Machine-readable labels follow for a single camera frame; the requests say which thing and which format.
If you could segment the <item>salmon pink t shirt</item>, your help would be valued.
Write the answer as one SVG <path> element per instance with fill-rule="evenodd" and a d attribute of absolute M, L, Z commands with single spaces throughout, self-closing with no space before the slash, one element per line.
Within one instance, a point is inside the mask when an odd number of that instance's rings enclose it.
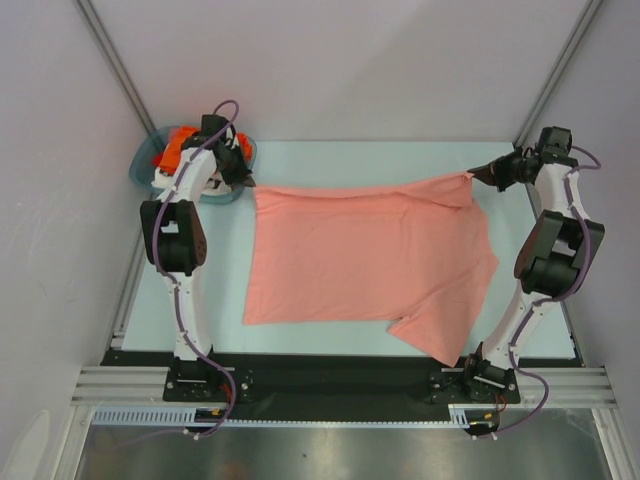
<path fill-rule="evenodd" d="M 386 321 L 454 366 L 498 266 L 472 186 L 257 187 L 244 322 Z"/>

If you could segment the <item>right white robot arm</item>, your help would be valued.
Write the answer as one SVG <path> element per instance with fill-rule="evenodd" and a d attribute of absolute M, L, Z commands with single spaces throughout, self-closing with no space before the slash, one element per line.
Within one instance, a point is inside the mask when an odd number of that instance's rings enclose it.
<path fill-rule="evenodd" d="M 503 192 L 517 183 L 536 191 L 541 212 L 514 265 L 516 290 L 494 331 L 476 351 L 495 369 L 515 369 L 522 347 L 539 321 L 582 286 L 605 236 L 605 226 L 590 219 L 578 188 L 583 170 L 568 156 L 532 154 L 518 149 L 469 171 L 474 179 Z"/>

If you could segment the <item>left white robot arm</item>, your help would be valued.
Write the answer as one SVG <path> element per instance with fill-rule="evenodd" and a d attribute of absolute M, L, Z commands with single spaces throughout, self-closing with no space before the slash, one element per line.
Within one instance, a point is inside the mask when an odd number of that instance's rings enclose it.
<path fill-rule="evenodd" d="M 196 361 L 212 351 L 200 293 L 207 240 L 197 204 L 201 199 L 233 202 L 254 185 L 255 145 L 189 147 L 158 197 L 140 206 L 148 261 L 163 277 L 176 322 L 174 356 Z"/>

